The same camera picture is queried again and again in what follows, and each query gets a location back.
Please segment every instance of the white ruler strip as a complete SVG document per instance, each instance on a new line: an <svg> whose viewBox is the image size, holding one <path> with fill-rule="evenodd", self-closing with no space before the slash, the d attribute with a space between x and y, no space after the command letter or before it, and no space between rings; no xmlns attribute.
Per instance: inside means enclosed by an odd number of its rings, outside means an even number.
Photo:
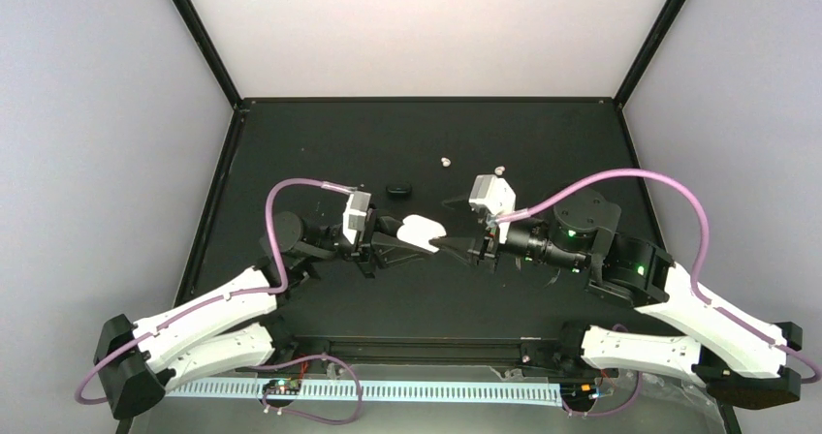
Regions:
<svg viewBox="0 0 822 434"><path fill-rule="evenodd" d="M269 379L204 378L169 397L260 399ZM561 406L558 384L361 381L366 402L515 403ZM272 393L269 400L356 400L353 381L302 381L299 393Z"/></svg>

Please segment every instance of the black table surface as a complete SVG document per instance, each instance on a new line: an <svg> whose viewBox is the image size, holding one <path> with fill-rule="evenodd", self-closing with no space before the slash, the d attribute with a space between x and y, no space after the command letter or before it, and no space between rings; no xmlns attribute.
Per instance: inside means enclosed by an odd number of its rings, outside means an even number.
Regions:
<svg viewBox="0 0 822 434"><path fill-rule="evenodd" d="M452 164L443 168L440 159ZM533 205L586 175L632 167L631 148L613 103L551 99L259 100L250 104L215 213L194 295L228 282L264 255L264 205L291 177L361 186L399 219L418 213L450 235L476 233L476 219L443 201L467 194L477 174L504 166L517 207ZM392 201L385 186L407 181L413 195ZM641 184L619 179L595 189L622 208L619 230L656 239ZM340 222L345 198L288 188L275 212L310 222ZM503 258L495 274L447 255L361 276L350 263L318 266L322 281L283 307L299 336L397 339L555 338L566 321L622 323L635 332L674 332L661 322L609 305L583 290L579 274Z"/></svg>

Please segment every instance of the white backdrop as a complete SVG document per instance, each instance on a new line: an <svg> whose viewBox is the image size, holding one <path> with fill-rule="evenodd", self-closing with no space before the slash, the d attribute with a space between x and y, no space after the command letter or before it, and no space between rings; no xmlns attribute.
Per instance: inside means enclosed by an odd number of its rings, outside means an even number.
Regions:
<svg viewBox="0 0 822 434"><path fill-rule="evenodd" d="M243 97L613 96L665 0L192 0Z"/></svg>

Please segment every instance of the gray wall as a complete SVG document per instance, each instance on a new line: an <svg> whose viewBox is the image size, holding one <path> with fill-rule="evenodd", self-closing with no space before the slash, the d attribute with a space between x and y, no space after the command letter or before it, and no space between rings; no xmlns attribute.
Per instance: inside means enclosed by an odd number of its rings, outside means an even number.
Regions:
<svg viewBox="0 0 822 434"><path fill-rule="evenodd" d="M681 180L708 211L702 281L761 319L804 326L817 361L820 26L820 0L688 0L626 110L643 166ZM690 262L693 214L651 191L669 247ZM745 433L817 432L820 402L822 384L804 386L800 403L738 414Z"/></svg>
<svg viewBox="0 0 822 434"><path fill-rule="evenodd" d="M229 119L171 0L0 0L0 432L113 432L72 392L171 305Z"/></svg>

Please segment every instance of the white wall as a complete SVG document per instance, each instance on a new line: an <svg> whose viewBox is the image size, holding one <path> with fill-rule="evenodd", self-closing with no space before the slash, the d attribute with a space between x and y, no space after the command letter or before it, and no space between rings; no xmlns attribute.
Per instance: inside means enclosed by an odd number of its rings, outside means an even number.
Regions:
<svg viewBox="0 0 822 434"><path fill-rule="evenodd" d="M193 2L244 97L610 97L665 0Z"/></svg>
<svg viewBox="0 0 822 434"><path fill-rule="evenodd" d="M712 241L703 282L746 311L805 329L822 360L822 0L688 0L626 110L644 167L700 197ZM685 262L697 225L651 188ZM809 374L802 366L797 368ZM745 434L817 432L822 384L799 403L738 410Z"/></svg>
<svg viewBox="0 0 822 434"><path fill-rule="evenodd" d="M72 392L171 305L229 119L171 0L0 0L0 432L113 432Z"/></svg>

